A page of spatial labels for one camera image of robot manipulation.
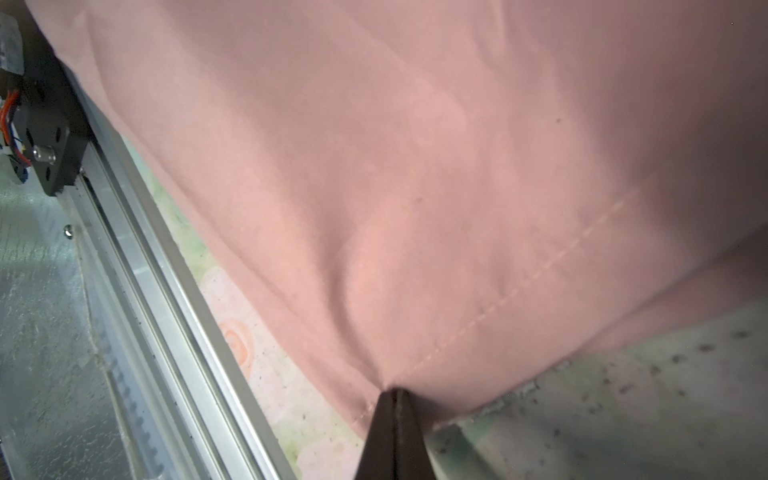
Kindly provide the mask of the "pink shorts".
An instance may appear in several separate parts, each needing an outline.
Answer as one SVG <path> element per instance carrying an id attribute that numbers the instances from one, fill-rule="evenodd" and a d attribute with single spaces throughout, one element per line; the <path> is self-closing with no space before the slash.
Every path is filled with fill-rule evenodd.
<path id="1" fill-rule="evenodd" d="M 763 1 L 32 1 L 358 433 L 767 291 Z"/>

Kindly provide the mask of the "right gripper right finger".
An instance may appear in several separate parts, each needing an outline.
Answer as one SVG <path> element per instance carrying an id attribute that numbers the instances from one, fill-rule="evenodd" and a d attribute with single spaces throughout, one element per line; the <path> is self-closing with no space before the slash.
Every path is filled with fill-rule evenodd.
<path id="1" fill-rule="evenodd" d="M 403 389 L 394 399 L 394 468 L 398 480 L 436 479 L 411 395 Z"/>

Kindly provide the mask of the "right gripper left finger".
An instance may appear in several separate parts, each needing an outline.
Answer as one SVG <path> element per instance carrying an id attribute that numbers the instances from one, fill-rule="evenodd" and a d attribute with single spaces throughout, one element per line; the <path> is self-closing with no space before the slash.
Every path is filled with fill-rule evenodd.
<path id="1" fill-rule="evenodd" d="M 382 393 L 374 410 L 355 480 L 395 478 L 395 393 Z"/>

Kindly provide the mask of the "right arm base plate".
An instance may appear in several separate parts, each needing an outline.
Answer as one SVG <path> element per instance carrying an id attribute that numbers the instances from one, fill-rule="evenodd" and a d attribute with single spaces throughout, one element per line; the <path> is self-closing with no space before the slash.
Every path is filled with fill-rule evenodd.
<path id="1" fill-rule="evenodd" d="M 92 138 L 62 63 L 24 1 L 1 3 L 1 142 L 22 182 L 55 196 L 72 186 Z"/>

